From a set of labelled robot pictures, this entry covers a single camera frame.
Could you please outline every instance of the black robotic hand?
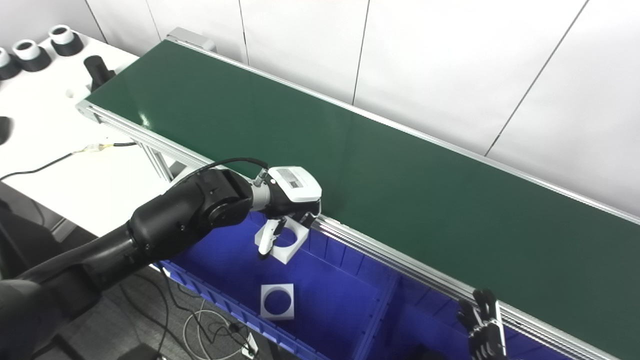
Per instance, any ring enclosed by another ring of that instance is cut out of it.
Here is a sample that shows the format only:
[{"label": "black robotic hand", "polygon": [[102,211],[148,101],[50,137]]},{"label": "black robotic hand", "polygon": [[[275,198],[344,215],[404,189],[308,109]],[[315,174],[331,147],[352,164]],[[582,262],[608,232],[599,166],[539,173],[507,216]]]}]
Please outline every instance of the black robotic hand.
[{"label": "black robotic hand", "polygon": [[472,360],[508,360],[500,305],[489,289],[474,291],[479,306],[461,299],[458,321],[469,333],[469,353]]}]

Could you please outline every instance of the blue plastic bin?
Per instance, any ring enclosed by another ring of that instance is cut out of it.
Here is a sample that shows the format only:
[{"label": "blue plastic bin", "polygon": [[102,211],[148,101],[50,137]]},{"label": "blue plastic bin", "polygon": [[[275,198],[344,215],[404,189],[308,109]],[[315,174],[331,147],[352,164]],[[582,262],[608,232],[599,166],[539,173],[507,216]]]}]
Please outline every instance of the blue plastic bin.
[{"label": "blue plastic bin", "polygon": [[[253,237],[265,221],[252,213],[164,265],[173,279],[304,360],[402,360],[418,345],[449,360],[470,359],[454,299],[316,231],[289,264],[261,261]],[[292,234],[277,241],[290,243]],[[294,284],[295,319],[261,318],[261,285],[286,283]],[[506,337],[511,359],[569,360],[511,329]]]},{"label": "blue plastic bin", "polygon": [[[368,359],[406,359],[418,345],[449,360],[469,360],[467,333],[458,323],[457,301],[405,276],[400,277]],[[569,360],[535,340],[505,330],[510,359]]]},{"label": "blue plastic bin", "polygon": [[[253,237],[264,221],[252,213],[240,225],[216,229],[165,266],[175,280],[302,359],[363,358],[397,274],[315,231],[287,265],[259,260]],[[281,237],[292,241],[291,233]],[[294,285],[295,319],[259,317],[261,285],[285,283]]]}]

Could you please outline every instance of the green conveyor belt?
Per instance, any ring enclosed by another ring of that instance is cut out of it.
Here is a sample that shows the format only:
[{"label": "green conveyor belt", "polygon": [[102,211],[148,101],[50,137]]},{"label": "green conveyor belt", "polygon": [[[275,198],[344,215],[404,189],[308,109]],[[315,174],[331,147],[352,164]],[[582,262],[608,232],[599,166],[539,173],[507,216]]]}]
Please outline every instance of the green conveyor belt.
[{"label": "green conveyor belt", "polygon": [[325,215],[613,355],[640,353],[628,220],[167,40],[88,100],[211,159],[301,165]]}]

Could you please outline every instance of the conveyor leg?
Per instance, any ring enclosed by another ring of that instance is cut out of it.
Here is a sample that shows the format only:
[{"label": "conveyor leg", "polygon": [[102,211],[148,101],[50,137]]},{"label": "conveyor leg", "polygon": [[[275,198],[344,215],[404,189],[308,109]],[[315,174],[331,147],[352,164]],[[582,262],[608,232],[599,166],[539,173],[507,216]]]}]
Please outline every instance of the conveyor leg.
[{"label": "conveyor leg", "polygon": [[164,179],[165,181],[168,181],[168,182],[172,181],[173,174],[169,170],[169,167],[167,166],[166,162],[164,161],[162,154],[160,154],[159,152],[153,150],[149,146],[144,145],[142,143],[140,144],[140,147],[145,151],[145,154],[147,154],[147,157],[149,158],[149,161],[151,161],[151,165],[156,170],[156,173],[158,174],[158,176],[161,179]]}]

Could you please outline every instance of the white cylindrical part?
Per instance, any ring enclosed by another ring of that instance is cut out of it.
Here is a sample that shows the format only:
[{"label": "white cylindrical part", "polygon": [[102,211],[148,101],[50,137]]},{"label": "white cylindrical part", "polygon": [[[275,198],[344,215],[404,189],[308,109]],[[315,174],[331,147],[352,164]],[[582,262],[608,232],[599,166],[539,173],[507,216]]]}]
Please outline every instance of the white cylindrical part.
[{"label": "white cylindrical part", "polygon": [[33,60],[40,55],[40,48],[33,40],[20,40],[13,45],[13,52],[22,60]]},{"label": "white cylindrical part", "polygon": [[5,66],[10,61],[11,61],[11,58],[9,57],[9,53],[7,53],[6,50],[4,50],[4,48],[0,47],[0,67]]},{"label": "white cylindrical part", "polygon": [[65,45],[73,41],[74,32],[67,25],[55,25],[49,30],[49,37],[58,45]]}]

